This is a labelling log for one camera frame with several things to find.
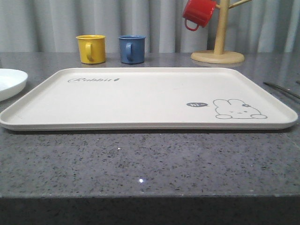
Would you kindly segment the silver metal fork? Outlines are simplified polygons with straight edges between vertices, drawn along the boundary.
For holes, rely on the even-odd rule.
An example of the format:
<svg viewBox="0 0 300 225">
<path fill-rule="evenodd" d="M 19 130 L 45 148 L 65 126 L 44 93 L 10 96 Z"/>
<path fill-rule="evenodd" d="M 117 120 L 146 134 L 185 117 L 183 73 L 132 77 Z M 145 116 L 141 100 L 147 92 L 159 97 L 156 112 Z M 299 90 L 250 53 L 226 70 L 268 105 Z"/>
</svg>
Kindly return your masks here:
<svg viewBox="0 0 300 225">
<path fill-rule="evenodd" d="M 293 96 L 293 97 L 295 97 L 295 98 L 300 99 L 300 96 L 299 96 L 298 94 L 292 92 L 290 89 L 281 87 L 281 86 L 279 86 L 279 85 L 277 85 L 277 84 L 273 84 L 273 83 L 270 83 L 270 82 L 263 82 L 263 84 L 265 84 L 265 85 L 267 85 L 267 86 L 269 86 L 269 87 L 272 87 L 272 88 L 274 88 L 274 89 L 283 91 L 283 92 L 285 92 L 285 93 L 287 93 L 287 94 L 289 94 L 289 95 L 291 95 L 291 96 Z"/>
</svg>

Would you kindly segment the white round plate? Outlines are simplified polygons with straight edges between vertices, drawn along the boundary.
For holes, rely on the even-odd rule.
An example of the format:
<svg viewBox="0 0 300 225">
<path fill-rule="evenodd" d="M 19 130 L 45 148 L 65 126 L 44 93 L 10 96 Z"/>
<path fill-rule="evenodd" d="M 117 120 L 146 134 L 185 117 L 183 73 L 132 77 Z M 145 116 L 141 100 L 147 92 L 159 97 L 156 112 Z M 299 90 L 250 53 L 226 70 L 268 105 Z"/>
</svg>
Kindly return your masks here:
<svg viewBox="0 0 300 225">
<path fill-rule="evenodd" d="M 28 74 L 21 70 L 0 69 L 0 101 L 15 96 L 26 85 Z"/>
</svg>

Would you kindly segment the beige rabbit serving tray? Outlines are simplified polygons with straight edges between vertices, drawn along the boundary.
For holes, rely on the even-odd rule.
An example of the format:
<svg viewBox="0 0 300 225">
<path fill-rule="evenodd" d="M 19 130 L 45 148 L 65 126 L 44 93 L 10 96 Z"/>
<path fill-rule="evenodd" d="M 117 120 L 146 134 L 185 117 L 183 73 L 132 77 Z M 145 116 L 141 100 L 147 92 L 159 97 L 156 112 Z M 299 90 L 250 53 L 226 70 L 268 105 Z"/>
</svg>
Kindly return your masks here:
<svg viewBox="0 0 300 225">
<path fill-rule="evenodd" d="M 0 114 L 30 130 L 284 129 L 297 113 L 229 68 L 70 68 Z"/>
</svg>

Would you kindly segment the blue enamel mug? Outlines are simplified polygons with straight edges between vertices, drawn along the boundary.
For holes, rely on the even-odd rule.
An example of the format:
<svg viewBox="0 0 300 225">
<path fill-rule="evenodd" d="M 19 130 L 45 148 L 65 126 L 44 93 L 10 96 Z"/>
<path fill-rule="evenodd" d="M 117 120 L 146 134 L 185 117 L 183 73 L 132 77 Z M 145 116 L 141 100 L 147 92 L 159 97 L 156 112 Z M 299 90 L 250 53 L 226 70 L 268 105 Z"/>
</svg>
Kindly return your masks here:
<svg viewBox="0 0 300 225">
<path fill-rule="evenodd" d="M 119 36 L 121 63 L 143 63 L 145 57 L 145 39 L 145 36 L 139 35 Z"/>
</svg>

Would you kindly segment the yellow enamel mug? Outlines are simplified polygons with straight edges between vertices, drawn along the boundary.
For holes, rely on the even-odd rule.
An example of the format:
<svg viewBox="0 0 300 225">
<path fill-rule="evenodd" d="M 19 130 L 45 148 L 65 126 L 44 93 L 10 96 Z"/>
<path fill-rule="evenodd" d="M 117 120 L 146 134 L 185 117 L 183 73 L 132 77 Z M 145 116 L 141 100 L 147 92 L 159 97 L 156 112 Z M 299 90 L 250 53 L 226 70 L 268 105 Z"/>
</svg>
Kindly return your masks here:
<svg viewBox="0 0 300 225">
<path fill-rule="evenodd" d="M 104 35 L 79 35 L 76 37 L 81 63 L 100 64 L 106 62 Z"/>
</svg>

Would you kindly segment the wooden mug tree stand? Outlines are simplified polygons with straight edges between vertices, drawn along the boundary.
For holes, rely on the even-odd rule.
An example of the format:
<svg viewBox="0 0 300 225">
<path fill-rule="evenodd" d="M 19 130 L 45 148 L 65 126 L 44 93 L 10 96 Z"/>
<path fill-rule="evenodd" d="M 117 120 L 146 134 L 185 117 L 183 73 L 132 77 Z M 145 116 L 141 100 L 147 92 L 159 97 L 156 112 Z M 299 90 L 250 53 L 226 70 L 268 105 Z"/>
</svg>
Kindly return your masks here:
<svg viewBox="0 0 300 225">
<path fill-rule="evenodd" d="M 249 1 L 251 0 L 239 0 L 230 4 L 229 0 L 221 0 L 220 4 L 216 5 L 219 9 L 219 15 L 214 50 L 193 52 L 191 54 L 191 59 L 213 64 L 234 64 L 243 62 L 245 60 L 243 54 L 239 52 L 225 51 L 225 36 L 229 9 Z"/>
</svg>

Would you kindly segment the red enamel mug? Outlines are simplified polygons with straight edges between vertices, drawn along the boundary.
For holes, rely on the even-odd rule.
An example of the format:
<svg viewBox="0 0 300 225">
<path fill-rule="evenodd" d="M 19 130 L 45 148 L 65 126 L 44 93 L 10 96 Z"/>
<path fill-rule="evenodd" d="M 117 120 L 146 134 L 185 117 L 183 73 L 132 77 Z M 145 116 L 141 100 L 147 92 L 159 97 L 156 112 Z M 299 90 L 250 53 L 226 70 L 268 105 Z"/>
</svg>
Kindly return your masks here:
<svg viewBox="0 0 300 225">
<path fill-rule="evenodd" d="M 185 27 L 190 31 L 198 30 L 199 26 L 205 27 L 212 17 L 217 2 L 214 0 L 188 0 L 182 17 L 185 19 Z M 195 28 L 187 25 L 187 20 L 196 24 Z"/>
</svg>

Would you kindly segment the grey pleated curtain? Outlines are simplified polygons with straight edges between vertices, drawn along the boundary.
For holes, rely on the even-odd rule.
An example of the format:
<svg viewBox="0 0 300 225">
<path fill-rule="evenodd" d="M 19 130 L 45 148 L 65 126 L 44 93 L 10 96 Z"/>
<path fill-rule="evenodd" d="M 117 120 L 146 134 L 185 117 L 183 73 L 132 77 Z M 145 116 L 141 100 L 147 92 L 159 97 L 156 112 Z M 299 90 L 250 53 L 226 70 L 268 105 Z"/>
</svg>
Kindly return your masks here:
<svg viewBox="0 0 300 225">
<path fill-rule="evenodd" d="M 76 36 L 106 37 L 106 51 L 119 51 L 121 35 L 143 35 L 152 53 L 212 49 L 218 13 L 204 28 L 188 31 L 184 0 L 3 0 L 2 52 L 77 52 Z M 252 0 L 229 10 L 225 48 L 240 53 L 298 52 L 300 3 Z"/>
</svg>

